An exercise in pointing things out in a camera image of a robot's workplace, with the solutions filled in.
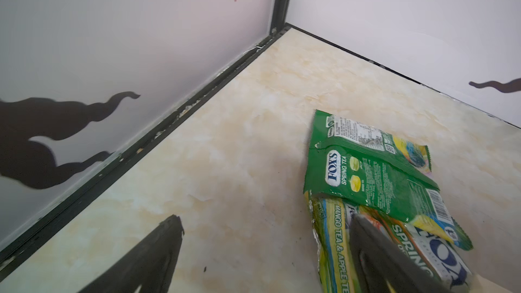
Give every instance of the white wall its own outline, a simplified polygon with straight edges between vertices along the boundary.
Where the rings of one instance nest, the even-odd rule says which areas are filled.
[[[139,99],[124,99],[107,119],[72,137],[36,139],[53,150],[58,165],[121,151],[267,36],[272,5],[273,0],[0,0],[0,99],[91,104],[134,91]],[[0,177],[0,249],[91,171],[43,190]]]
[[[521,0],[291,0],[287,22],[521,126]]]

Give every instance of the marble surface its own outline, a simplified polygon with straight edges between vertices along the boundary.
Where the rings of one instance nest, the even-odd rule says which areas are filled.
[[[78,291],[176,214],[186,233],[171,292],[321,292],[302,196],[315,109],[429,145],[433,177],[474,242],[463,258],[521,291],[521,130],[294,29],[0,291]],[[476,292],[504,291],[476,283]]]

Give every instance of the barcode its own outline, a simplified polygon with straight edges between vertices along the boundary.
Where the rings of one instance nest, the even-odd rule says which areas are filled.
[[[449,211],[447,211],[447,207],[445,207],[445,204],[443,203],[443,200],[441,199],[439,192],[431,189],[425,190],[429,194],[430,201],[433,203],[434,211],[436,212],[436,217],[442,222],[454,225],[454,222],[452,222],[452,217],[449,214]]]
[[[396,154],[396,152],[394,151],[394,147],[389,144],[386,144],[386,151],[389,153]]]

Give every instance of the snack package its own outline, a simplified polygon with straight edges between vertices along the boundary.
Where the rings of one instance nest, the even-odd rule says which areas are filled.
[[[418,267],[446,288],[457,293],[469,291],[472,273],[444,239],[342,198],[315,197],[308,203],[319,243],[319,275],[324,292],[361,292],[349,250],[349,227],[357,213],[364,215]]]
[[[471,250],[430,175],[427,146],[316,111],[304,183],[309,199],[346,198]]]

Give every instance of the floor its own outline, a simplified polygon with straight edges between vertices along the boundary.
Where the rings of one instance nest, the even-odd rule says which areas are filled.
[[[462,257],[521,291],[521,130],[294,29],[0,291],[78,291],[176,214],[185,238],[171,292],[320,292],[302,195],[315,109],[429,145],[446,205],[474,242]],[[478,283],[476,292],[504,291]]]

